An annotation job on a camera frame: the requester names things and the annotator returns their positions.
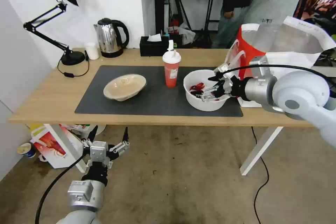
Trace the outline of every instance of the kettle lid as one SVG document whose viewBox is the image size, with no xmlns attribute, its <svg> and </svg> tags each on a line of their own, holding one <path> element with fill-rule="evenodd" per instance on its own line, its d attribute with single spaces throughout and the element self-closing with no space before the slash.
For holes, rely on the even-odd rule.
<svg viewBox="0 0 336 224">
<path fill-rule="evenodd" d="M 99 20 L 98 24 L 99 25 L 110 25 L 110 24 L 112 24 L 112 20 L 109 19 L 109 18 L 107 18 L 107 17 L 105 17 L 105 18 Z"/>
</svg>

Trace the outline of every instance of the lamp arm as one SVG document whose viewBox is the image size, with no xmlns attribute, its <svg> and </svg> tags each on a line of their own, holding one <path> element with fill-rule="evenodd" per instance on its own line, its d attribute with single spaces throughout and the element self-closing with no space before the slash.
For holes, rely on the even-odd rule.
<svg viewBox="0 0 336 224">
<path fill-rule="evenodd" d="M 44 17 L 45 15 L 47 15 L 48 13 L 56 10 L 56 9 L 60 9 L 61 11 L 56 13 L 54 16 L 44 19 L 44 20 L 39 20 L 40 18 Z M 37 31 L 37 27 L 47 23 L 48 21 L 50 21 L 51 19 L 61 15 L 62 13 L 64 13 L 67 9 L 67 4 L 60 2 L 58 5 L 56 5 L 54 8 L 48 10 L 47 12 L 43 13 L 42 15 L 38 16 L 37 18 L 24 23 L 23 24 L 23 28 L 31 33 L 34 33 L 35 35 L 37 35 L 38 37 L 48 41 L 49 43 L 53 44 L 54 46 L 58 47 L 59 49 L 63 50 L 64 52 L 66 52 L 66 55 L 68 55 L 69 53 L 71 53 L 72 51 L 69 49 L 68 45 L 64 45 L 60 42 L 57 42 L 56 40 L 53 40 L 51 38 L 49 38 L 48 36 L 42 34 L 41 32 Z"/>
</svg>

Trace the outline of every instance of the kettle handle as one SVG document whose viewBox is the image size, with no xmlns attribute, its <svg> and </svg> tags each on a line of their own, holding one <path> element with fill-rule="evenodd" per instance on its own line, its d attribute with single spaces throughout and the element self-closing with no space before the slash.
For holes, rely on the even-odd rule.
<svg viewBox="0 0 336 224">
<path fill-rule="evenodd" d="M 126 48 L 126 46 L 128 45 L 129 41 L 130 41 L 130 34 L 128 33 L 128 29 L 126 27 L 126 25 L 119 21 L 119 20 L 111 20 L 113 28 L 115 29 L 115 32 L 117 34 L 117 44 L 119 44 L 121 46 L 121 48 Z M 121 42 L 121 36 L 120 36 L 120 32 L 118 30 L 118 27 L 121 27 L 124 30 L 124 33 L 126 35 L 126 40 L 124 43 Z"/>
</svg>

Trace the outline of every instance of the electric kettle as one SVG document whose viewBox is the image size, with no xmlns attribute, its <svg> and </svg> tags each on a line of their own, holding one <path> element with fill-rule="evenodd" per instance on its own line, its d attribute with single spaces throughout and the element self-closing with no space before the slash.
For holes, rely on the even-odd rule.
<svg viewBox="0 0 336 224">
<path fill-rule="evenodd" d="M 119 20 L 112 20 L 109 18 L 103 18 L 93 25 L 98 38 L 99 47 L 102 56 L 106 58 L 118 57 L 123 53 L 123 49 L 126 48 L 130 35 L 128 33 L 126 25 Z M 120 32 L 118 27 L 124 30 L 126 35 L 126 41 L 121 41 Z"/>
</svg>

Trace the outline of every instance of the beige bowl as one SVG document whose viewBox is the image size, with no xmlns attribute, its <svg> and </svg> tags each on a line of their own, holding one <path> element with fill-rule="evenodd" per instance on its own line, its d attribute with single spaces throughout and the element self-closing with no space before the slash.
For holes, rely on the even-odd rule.
<svg viewBox="0 0 336 224">
<path fill-rule="evenodd" d="M 104 96 L 119 102 L 137 95 L 146 86 L 146 78 L 142 75 L 128 74 L 111 80 L 104 87 Z"/>
</svg>

